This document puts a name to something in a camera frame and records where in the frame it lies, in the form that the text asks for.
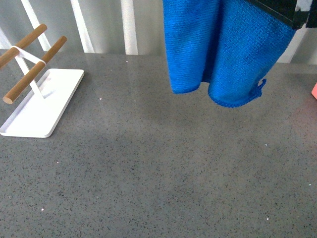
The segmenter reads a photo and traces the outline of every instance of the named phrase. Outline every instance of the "blue microfiber cloth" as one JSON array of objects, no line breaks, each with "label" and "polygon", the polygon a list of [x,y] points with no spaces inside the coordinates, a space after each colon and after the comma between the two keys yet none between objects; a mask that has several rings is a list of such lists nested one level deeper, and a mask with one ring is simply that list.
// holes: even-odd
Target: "blue microfiber cloth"
[{"label": "blue microfiber cloth", "polygon": [[174,93],[199,88],[210,39],[217,27],[220,0],[164,0],[164,32]]},{"label": "blue microfiber cloth", "polygon": [[209,96],[238,107],[261,96],[295,30],[246,0],[164,0],[168,70],[174,93],[210,83]]}]

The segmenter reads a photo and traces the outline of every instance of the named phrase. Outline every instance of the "speckled quartz countertop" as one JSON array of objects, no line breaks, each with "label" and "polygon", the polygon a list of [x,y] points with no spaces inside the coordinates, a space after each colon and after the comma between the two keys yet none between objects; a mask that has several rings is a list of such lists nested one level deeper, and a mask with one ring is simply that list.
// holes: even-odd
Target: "speckled quartz countertop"
[{"label": "speckled quartz countertop", "polygon": [[[50,67],[85,76],[51,137],[0,137],[1,238],[317,237],[317,66],[277,64],[238,109],[173,95],[164,57]],[[21,76],[0,71],[1,98]]]}]

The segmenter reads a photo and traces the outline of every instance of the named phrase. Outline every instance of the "white metal stand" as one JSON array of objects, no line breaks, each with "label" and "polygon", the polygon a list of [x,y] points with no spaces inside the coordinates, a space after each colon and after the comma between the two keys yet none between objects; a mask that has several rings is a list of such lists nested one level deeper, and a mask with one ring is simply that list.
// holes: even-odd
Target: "white metal stand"
[{"label": "white metal stand", "polygon": [[[13,47],[20,51],[15,59],[25,75],[29,72],[29,68],[24,58],[33,63],[39,61],[45,63],[23,49]],[[0,128],[0,134],[17,137],[49,137],[83,76],[84,71],[81,69],[47,70],[38,83],[35,80],[30,83],[32,90]]]}]

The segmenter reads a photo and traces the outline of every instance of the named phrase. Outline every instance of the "white base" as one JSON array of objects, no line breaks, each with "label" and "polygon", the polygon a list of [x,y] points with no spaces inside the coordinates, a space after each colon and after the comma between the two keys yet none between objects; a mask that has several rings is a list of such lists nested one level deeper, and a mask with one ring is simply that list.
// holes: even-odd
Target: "white base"
[{"label": "white base", "polygon": [[84,71],[52,68],[38,81],[41,99],[29,92],[21,104],[0,128],[0,134],[17,137],[49,137],[70,99],[74,95]]}]

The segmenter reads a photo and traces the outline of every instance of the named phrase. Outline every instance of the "wooden rod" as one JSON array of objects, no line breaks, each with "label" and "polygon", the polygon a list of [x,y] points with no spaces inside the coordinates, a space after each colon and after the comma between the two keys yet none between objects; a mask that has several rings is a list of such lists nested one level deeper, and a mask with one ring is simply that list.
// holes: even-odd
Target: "wooden rod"
[{"label": "wooden rod", "polygon": [[[65,44],[66,41],[67,38],[65,36],[59,38],[59,40],[42,57],[42,60],[45,63],[48,63],[59,51],[59,49]],[[31,68],[31,70],[24,77],[22,77],[22,79],[4,96],[4,102],[12,104],[44,67],[45,64],[41,61],[34,65],[33,68]]]},{"label": "wooden rod", "polygon": [[[38,38],[43,32],[45,32],[46,29],[47,29],[46,25],[44,24],[39,25],[30,34],[28,34],[26,37],[24,37],[22,40],[16,43],[15,46],[21,49],[26,48],[29,44],[35,41],[35,39]],[[0,69],[5,67],[19,53],[20,52],[17,48],[11,48],[7,52],[5,52],[2,56],[0,56]]]}]

